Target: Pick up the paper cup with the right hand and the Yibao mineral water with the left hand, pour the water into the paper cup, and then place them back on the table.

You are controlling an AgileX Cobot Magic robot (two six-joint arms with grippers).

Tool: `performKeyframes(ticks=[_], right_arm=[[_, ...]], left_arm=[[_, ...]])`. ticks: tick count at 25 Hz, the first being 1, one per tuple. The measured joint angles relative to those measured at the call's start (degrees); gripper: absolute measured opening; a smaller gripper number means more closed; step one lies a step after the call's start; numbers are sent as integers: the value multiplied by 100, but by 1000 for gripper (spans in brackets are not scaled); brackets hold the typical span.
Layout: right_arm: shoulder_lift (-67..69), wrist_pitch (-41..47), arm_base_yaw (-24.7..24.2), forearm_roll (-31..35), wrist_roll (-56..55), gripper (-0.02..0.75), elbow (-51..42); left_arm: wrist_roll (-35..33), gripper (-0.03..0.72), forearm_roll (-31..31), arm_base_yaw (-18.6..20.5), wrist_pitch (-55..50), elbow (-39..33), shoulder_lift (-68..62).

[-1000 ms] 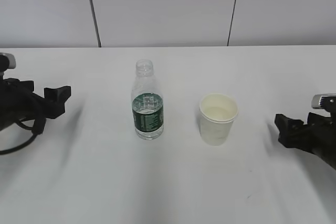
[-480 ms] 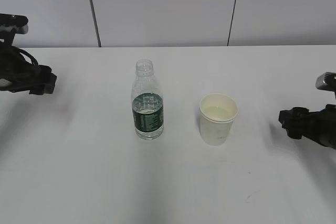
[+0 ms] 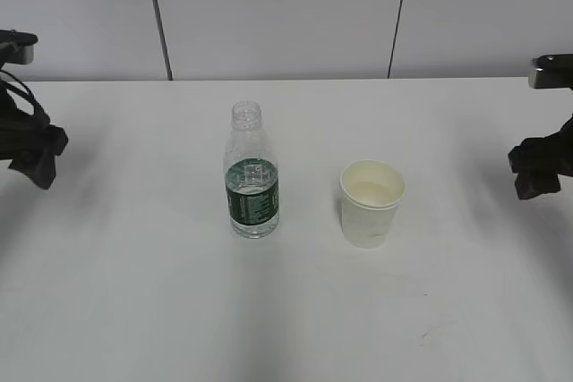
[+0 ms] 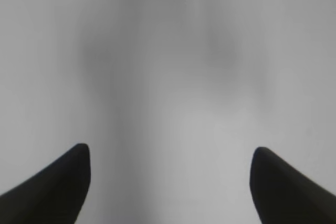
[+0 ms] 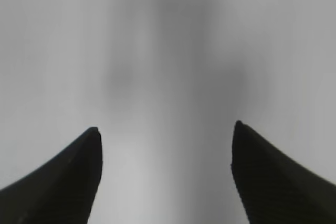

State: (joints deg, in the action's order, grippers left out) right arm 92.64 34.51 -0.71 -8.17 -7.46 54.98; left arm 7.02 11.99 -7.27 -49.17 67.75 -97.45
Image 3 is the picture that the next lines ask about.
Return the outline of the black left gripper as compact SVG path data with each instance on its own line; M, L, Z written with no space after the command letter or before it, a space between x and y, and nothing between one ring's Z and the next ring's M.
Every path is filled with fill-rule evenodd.
M9 169L27 176L47 190L56 178L56 158L69 139L65 130L51 123L49 115L30 88L11 73L1 81L1 158Z

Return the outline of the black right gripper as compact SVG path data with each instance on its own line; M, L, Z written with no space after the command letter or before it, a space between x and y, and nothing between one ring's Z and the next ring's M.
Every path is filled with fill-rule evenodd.
M551 135L523 140L508 158L519 199L560 192L560 177L572 176L572 119Z

